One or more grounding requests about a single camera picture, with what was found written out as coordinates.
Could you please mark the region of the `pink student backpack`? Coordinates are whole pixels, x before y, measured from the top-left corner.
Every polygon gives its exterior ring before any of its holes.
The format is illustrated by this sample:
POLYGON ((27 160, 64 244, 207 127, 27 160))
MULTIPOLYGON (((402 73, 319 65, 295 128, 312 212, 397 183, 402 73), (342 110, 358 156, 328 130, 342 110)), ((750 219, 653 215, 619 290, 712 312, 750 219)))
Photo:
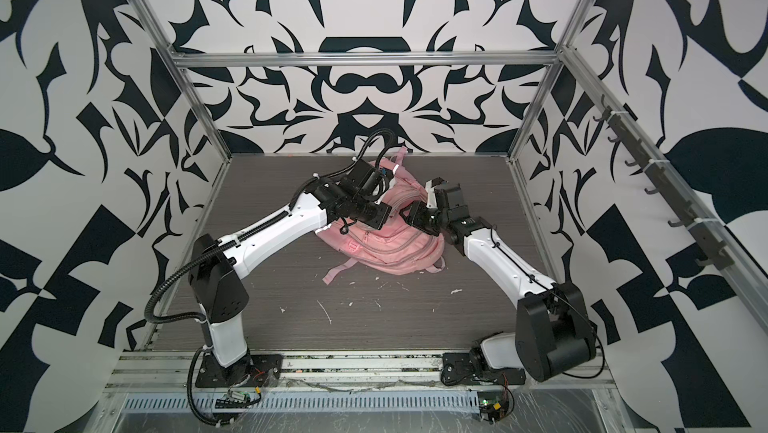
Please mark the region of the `pink student backpack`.
POLYGON ((408 149, 401 147, 393 157, 381 160, 384 168, 394 172, 395 179, 394 186, 383 196, 392 211, 381 229, 357 223, 349 224, 348 232, 343 233, 343 222, 337 220, 316 231, 319 239, 347 257, 345 263, 328 271, 323 278, 325 284, 357 264, 395 276, 445 269, 444 238, 421 232, 400 217, 401 210, 427 199, 425 188, 403 167, 407 154, 408 149))

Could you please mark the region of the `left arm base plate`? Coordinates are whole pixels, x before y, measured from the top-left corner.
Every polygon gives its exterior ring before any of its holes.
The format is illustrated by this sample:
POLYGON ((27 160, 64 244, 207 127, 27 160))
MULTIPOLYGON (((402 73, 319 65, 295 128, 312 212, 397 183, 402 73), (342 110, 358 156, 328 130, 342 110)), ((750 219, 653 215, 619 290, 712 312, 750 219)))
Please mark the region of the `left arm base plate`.
POLYGON ((283 356, 251 354, 229 367, 221 366, 212 353, 205 353, 195 386, 197 388, 266 387, 280 379, 283 356))

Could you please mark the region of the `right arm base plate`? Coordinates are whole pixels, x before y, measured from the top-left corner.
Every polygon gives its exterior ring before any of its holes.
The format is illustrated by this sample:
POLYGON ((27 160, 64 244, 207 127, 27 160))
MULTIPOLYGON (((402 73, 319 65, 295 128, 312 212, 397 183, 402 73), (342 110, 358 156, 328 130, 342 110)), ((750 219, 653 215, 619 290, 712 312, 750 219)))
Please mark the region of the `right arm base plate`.
POLYGON ((447 352, 442 355, 440 382, 444 386, 495 385, 520 386, 526 382, 521 368, 492 369, 478 350, 447 352))

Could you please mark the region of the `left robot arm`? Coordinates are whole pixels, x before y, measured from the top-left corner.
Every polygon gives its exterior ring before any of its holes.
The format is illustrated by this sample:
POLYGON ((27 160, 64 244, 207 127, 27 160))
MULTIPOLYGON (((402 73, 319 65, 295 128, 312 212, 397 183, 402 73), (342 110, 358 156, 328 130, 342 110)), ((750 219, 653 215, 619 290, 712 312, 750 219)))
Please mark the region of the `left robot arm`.
POLYGON ((336 172, 315 174, 294 192, 290 202, 251 226, 204 247, 199 256, 181 266, 151 294, 145 310, 150 324, 193 320, 207 327, 204 347, 217 364, 229 368, 250 355, 242 325, 249 301, 243 280, 261 263, 295 240, 340 221, 340 233, 362 224, 380 230, 391 206, 383 202, 394 174, 381 166, 396 135, 379 129, 364 142, 354 162, 336 172), (160 316, 155 309, 164 294, 189 276, 198 309, 160 316))

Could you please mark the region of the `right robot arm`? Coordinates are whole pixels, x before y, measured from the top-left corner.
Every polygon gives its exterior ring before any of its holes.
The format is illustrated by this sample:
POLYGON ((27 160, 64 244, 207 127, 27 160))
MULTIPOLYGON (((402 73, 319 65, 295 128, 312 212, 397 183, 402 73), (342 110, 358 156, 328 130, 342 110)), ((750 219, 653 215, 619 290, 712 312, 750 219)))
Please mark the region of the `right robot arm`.
POLYGON ((461 187, 441 178, 427 183, 427 200, 400 212, 410 226, 443 236, 480 267, 515 307, 515 331, 497 333, 474 349, 485 370, 522 369, 537 382, 594 360, 601 348, 581 290, 539 272, 499 236, 492 224, 473 216, 461 187))

